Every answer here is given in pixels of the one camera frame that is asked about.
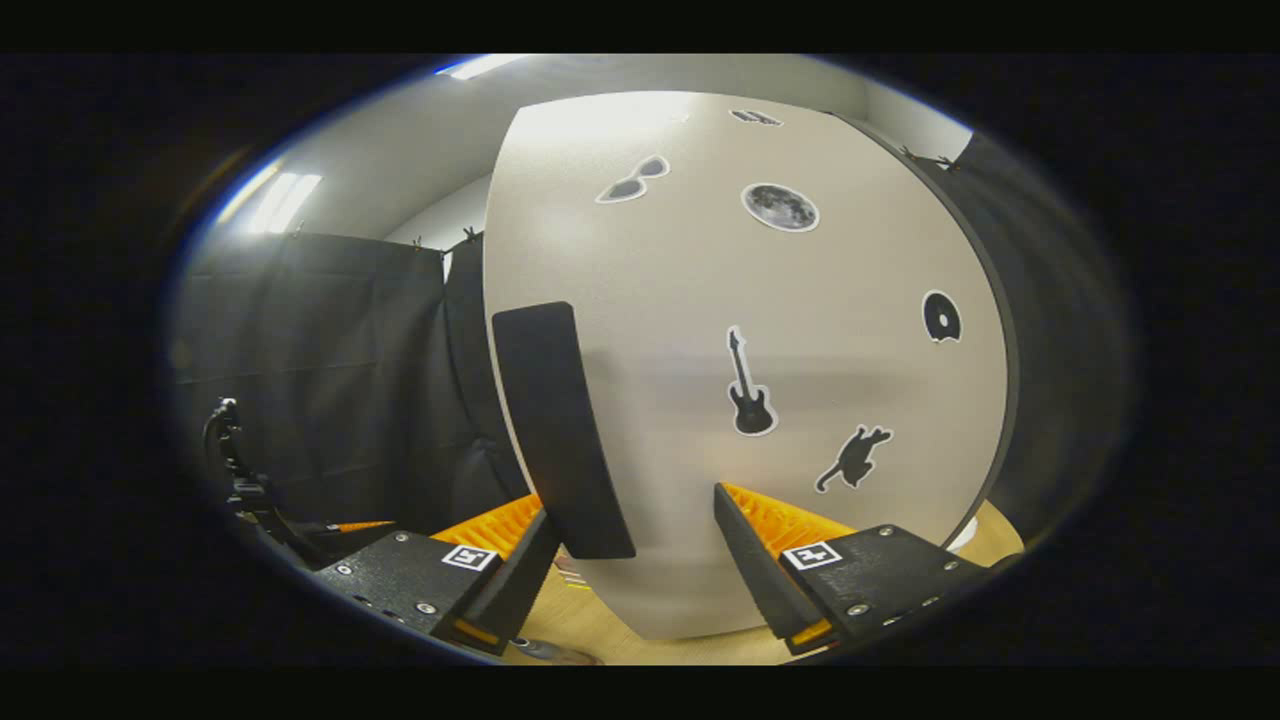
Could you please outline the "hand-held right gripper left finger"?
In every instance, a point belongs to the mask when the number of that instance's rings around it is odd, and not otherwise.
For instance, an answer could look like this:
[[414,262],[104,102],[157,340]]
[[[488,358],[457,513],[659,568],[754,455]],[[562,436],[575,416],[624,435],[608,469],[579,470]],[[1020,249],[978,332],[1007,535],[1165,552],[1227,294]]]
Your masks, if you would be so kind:
[[417,635],[500,656],[559,547],[543,501],[526,495],[430,536],[393,530],[315,577]]

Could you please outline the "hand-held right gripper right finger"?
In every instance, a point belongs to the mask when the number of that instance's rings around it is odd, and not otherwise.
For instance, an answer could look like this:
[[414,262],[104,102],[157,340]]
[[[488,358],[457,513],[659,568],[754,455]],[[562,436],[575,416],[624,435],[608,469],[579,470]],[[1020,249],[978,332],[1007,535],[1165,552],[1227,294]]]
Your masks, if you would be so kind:
[[854,530],[718,483],[713,514],[753,602],[794,656],[856,653],[914,629],[991,579],[900,527]]

